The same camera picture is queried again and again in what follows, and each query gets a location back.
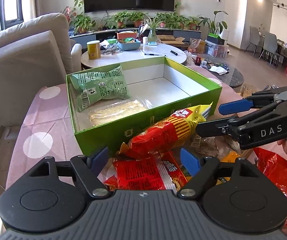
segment pink tablecloth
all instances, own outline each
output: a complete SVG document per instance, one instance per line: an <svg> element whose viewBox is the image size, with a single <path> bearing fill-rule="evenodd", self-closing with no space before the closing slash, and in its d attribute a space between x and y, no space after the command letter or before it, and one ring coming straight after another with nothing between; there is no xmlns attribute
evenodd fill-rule
<svg viewBox="0 0 287 240"><path fill-rule="evenodd" d="M208 78L218 80L203 68L198 66L191 66L191 68ZM222 92L218 106L241 99L241 96L228 85L221 85ZM222 117L218 113L218 108L215 116ZM282 147L277 143L271 143L264 148L277 152L287 159ZM21 126L10 162L6 188L45 156L54 156L56 161L68 161L79 154L82 152L72 129L66 84L42 88L35 96Z"/></svg>

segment floor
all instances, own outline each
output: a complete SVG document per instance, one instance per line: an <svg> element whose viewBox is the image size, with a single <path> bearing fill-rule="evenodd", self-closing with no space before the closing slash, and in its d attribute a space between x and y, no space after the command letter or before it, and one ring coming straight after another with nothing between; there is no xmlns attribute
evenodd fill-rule
<svg viewBox="0 0 287 240"><path fill-rule="evenodd" d="M231 55L223 61L237 68L244 76L245 83L262 90L266 85L287 86L287 76L284 74L285 67L271 66L269 63L258 60L259 53L252 57L252 52L242 52L230 47ZM0 184L5 187L11 154L15 146L18 129L9 131L6 129L0 140Z"/></svg>

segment white polka dot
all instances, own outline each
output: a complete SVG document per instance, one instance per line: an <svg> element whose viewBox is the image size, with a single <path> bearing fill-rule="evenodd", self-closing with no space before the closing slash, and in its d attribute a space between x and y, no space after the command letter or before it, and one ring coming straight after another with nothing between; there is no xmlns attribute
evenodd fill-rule
<svg viewBox="0 0 287 240"><path fill-rule="evenodd" d="M59 95L60 88L59 87L50 87L46 88L43 91L40 92L39 97L41 99L50 99L54 98L55 96Z"/></svg>
<svg viewBox="0 0 287 240"><path fill-rule="evenodd" d="M37 132L26 139L23 150L27 157L37 159L50 151L52 143L53 139L49 133Z"/></svg>
<svg viewBox="0 0 287 240"><path fill-rule="evenodd" d="M217 83L218 85L221 85L221 84L222 84L221 81L218 80L218 79L215 79L215 78L209 78L209 79L210 79L211 81Z"/></svg>

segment round white coffee table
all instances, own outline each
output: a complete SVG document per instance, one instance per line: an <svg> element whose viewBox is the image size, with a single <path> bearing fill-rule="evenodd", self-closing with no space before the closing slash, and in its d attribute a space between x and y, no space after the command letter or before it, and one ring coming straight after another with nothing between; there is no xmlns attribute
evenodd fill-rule
<svg viewBox="0 0 287 240"><path fill-rule="evenodd" d="M172 54L170 52L171 50L178 53L178 56ZM148 56L145 55L145 53L159 54L162 55L162 57L167 56L168 58L180 64L184 63L187 59L186 54L182 50L174 46L158 43L156 46L141 44L140 48L137 50L124 51L122 53L116 53L113 55L101 55L100 59L95 60L89 60L88 52L86 51L84 54L82 54L81 62L84 65L84 68L95 68L115 63L132 61L136 59L158 57L158 56Z"/></svg>

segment paper roll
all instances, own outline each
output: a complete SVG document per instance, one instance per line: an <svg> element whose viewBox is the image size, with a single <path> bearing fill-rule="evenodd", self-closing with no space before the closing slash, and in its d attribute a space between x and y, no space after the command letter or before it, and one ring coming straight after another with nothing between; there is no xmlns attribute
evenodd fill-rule
<svg viewBox="0 0 287 240"><path fill-rule="evenodd" d="M228 40L228 36L229 36L229 30L223 29L222 33L219 34L220 38L222 38L223 40Z"/></svg>

